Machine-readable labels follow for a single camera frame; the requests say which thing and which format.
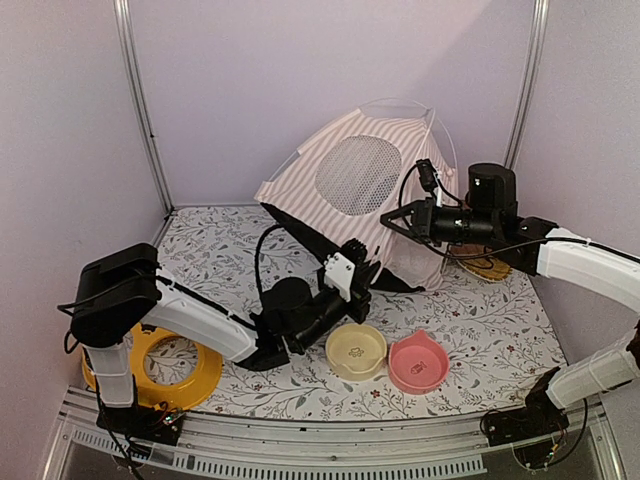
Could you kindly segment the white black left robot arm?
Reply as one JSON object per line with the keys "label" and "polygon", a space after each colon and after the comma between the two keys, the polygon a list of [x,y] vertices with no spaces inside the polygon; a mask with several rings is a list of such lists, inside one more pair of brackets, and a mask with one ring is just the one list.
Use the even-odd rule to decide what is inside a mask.
{"label": "white black left robot arm", "polygon": [[366,319],[369,288],[380,269],[366,255],[361,242],[348,241],[318,270],[317,293],[302,278],[282,278],[260,293],[260,313],[244,319],[178,283],[160,266],[157,249],[140,243],[83,268],[76,299],[67,306],[70,332],[88,354],[111,419],[138,434],[149,415],[136,402],[137,382],[123,345],[135,326],[163,328],[249,371],[279,368],[344,317]]}

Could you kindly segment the pink striped pet tent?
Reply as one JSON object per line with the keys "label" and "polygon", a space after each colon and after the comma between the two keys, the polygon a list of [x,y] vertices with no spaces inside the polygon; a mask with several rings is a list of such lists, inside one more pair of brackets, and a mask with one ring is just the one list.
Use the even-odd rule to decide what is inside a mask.
{"label": "pink striped pet tent", "polygon": [[374,288],[431,292],[443,281],[445,260],[424,246],[384,227],[382,214],[424,198],[410,169],[429,159],[444,187],[459,192],[459,173],[441,155],[424,117],[372,118],[359,111],[304,148],[272,182],[263,182],[256,200],[280,222],[305,225],[304,244],[319,259],[319,243],[365,244],[368,260],[381,270]]}

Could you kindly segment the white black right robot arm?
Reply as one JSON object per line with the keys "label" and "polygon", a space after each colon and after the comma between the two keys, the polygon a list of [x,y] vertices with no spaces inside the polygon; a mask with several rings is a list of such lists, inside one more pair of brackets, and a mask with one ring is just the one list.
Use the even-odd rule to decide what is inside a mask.
{"label": "white black right robot arm", "polygon": [[[395,209],[382,214],[383,226],[443,256],[443,243],[485,247],[475,254],[489,256],[512,269],[549,281],[569,294],[563,300],[551,291],[544,299],[574,306],[584,300],[594,307],[586,324],[602,333],[605,323],[621,314],[639,318],[638,257],[577,235],[557,223],[518,213],[515,173],[499,164],[479,163],[468,170],[464,199],[447,191],[435,167],[419,160],[410,171],[417,174],[426,196],[397,200]],[[639,377],[639,328],[614,327],[590,355],[543,374],[526,396],[517,415],[517,427],[537,436],[552,424],[556,411],[590,397],[613,391]]]}

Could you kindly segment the white tent pole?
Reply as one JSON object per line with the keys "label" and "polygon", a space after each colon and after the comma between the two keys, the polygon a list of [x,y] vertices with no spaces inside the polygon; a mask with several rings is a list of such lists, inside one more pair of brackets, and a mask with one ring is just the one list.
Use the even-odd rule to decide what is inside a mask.
{"label": "white tent pole", "polygon": [[444,158],[446,163],[456,171],[456,173],[460,172],[455,143],[451,137],[449,129],[442,121],[436,109],[412,99],[386,97],[363,103],[356,107],[354,110],[347,112],[323,125],[300,146],[298,146],[294,150],[294,152],[280,164],[276,171],[269,177],[268,181],[272,182],[277,179],[278,176],[297,159],[301,151],[309,144],[313,143],[317,137],[321,137],[327,131],[332,130],[335,126],[341,125],[350,118],[354,117],[357,111],[362,113],[364,116],[372,118],[413,119],[424,117],[429,123],[430,134],[436,140],[442,157]]}

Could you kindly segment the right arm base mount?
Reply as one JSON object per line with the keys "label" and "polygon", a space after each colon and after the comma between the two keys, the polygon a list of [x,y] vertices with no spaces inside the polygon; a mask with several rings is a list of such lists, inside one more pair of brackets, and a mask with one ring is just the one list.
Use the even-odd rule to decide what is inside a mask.
{"label": "right arm base mount", "polygon": [[566,429],[569,420],[562,408],[557,408],[546,394],[555,367],[544,373],[525,396],[523,407],[511,410],[490,410],[480,420],[480,430],[490,446],[503,445]]}

